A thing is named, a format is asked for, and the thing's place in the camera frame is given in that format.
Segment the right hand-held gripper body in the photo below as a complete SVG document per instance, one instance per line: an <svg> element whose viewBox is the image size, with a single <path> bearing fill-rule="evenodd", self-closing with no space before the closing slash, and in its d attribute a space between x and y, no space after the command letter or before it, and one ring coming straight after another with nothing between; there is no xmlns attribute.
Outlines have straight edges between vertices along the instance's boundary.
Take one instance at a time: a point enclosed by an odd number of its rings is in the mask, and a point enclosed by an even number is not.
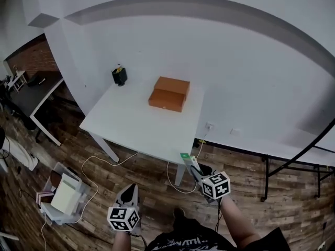
<svg viewBox="0 0 335 251"><path fill-rule="evenodd" d="M208 203L221 203L222 197L230 194L230 179L225 172L217 172L203 165L203 179L197 182L200 192Z"/></svg>

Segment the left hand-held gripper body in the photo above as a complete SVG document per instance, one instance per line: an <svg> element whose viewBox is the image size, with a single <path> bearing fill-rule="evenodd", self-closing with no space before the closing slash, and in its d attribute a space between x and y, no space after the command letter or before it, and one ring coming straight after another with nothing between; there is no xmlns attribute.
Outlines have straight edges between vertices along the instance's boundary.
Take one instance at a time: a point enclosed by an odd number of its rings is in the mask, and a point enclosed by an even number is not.
<svg viewBox="0 0 335 251"><path fill-rule="evenodd" d="M108 208L107 221L114 231L132 232L140 221L138 185L122 189Z"/></svg>

